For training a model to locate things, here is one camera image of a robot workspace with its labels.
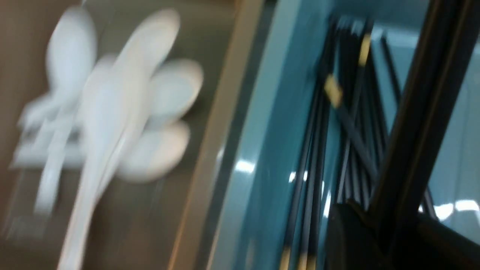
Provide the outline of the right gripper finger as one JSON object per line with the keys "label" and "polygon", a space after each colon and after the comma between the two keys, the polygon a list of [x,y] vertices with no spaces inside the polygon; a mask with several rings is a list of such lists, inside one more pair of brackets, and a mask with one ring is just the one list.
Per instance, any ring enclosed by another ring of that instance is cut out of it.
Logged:
{"label": "right gripper finger", "polygon": [[367,211],[334,204],[328,270],[478,270],[479,245],[418,208],[479,35],[478,0],[430,0]]}

